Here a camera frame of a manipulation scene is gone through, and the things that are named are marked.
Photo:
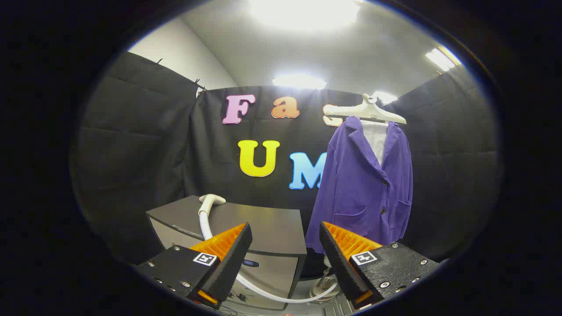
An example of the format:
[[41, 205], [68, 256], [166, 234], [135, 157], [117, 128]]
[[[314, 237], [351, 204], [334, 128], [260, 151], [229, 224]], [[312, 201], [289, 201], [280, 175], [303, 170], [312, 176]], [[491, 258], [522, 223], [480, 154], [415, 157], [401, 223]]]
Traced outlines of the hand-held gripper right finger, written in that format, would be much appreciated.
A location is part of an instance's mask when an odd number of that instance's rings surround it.
[[399, 242], [381, 245], [328, 222], [321, 223], [319, 239], [354, 309], [393, 298], [440, 267]]

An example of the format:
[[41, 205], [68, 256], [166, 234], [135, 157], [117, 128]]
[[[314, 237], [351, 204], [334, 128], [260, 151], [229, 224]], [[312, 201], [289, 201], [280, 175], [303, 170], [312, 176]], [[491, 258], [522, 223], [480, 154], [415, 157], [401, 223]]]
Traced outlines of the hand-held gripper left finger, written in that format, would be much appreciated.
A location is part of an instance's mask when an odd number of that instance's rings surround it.
[[136, 273], [183, 300], [219, 309], [251, 242], [250, 224], [243, 223], [188, 248], [174, 245], [137, 265]]

